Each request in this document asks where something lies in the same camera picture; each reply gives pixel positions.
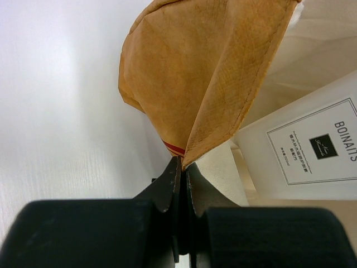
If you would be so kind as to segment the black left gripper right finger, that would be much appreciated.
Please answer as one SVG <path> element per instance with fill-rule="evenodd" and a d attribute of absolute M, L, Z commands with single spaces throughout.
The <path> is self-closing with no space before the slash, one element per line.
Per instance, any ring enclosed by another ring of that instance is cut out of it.
<path fill-rule="evenodd" d="M 241 207 L 186 169 L 191 267 L 355 267 L 337 217 L 316 207 Z"/>

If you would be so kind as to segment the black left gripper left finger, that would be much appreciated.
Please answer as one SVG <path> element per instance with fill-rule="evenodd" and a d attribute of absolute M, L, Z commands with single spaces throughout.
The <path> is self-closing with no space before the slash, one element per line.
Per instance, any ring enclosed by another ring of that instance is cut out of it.
<path fill-rule="evenodd" d="M 181 160 L 131 199 L 37 200 L 1 247 L 2 267 L 174 267 Z"/>

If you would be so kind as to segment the white bottle with black cap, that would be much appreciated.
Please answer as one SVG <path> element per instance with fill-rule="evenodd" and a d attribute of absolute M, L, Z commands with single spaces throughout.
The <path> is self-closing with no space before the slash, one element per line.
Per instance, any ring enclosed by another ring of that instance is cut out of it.
<path fill-rule="evenodd" d="M 271 199 L 356 199 L 356 73 L 237 132 L 258 194 Z"/>

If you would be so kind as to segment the tan canvas tote bag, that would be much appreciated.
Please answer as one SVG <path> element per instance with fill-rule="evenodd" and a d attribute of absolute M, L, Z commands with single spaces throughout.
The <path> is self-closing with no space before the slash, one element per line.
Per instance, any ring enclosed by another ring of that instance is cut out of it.
<path fill-rule="evenodd" d="M 355 1 L 153 1 L 124 41 L 118 88 L 184 169 L 238 204 L 331 206 L 258 194 L 237 132 L 353 72 Z"/>

